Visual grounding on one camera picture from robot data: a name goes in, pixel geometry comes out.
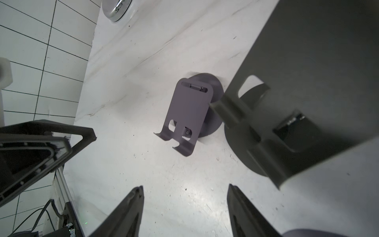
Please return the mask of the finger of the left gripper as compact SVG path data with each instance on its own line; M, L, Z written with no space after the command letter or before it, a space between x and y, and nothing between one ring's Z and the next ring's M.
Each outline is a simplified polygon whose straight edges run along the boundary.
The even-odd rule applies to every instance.
M5 126L1 128L2 133L67 138L72 147L72 153L66 159L60 161L55 168L63 165L92 142L96 141L96 135L92 128L67 125L46 119Z
M38 182L72 153L65 137L1 134L1 206Z

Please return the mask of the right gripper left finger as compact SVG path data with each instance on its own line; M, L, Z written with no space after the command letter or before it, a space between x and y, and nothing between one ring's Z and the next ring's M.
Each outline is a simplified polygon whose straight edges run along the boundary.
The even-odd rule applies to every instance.
M91 234L92 237L139 236L144 207L143 186L133 188L106 220Z

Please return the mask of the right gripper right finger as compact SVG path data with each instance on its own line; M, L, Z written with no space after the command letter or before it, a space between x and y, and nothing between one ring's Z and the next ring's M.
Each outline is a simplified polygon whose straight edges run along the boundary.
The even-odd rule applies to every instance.
M281 236L237 186L229 184L227 203L234 237Z

